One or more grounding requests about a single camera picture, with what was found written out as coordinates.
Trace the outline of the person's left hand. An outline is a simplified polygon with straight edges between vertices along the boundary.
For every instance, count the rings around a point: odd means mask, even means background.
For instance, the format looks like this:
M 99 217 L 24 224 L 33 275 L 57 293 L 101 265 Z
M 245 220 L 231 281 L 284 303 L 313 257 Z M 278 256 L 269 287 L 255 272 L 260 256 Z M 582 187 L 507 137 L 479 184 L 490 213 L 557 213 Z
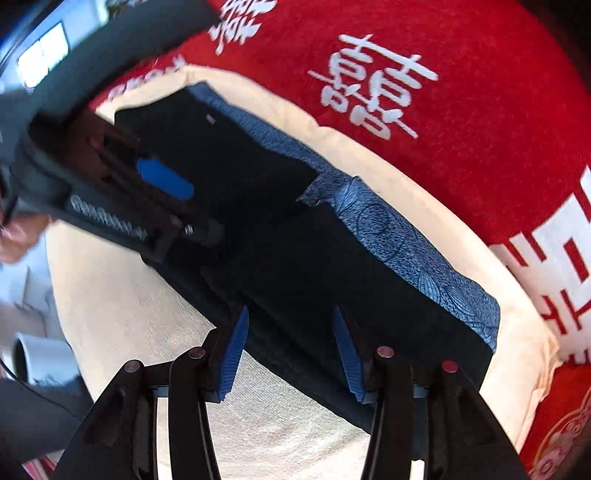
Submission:
M 39 241 L 51 223 L 51 217 L 41 213 L 21 213 L 1 227 L 0 261 L 14 264 L 21 260 Z

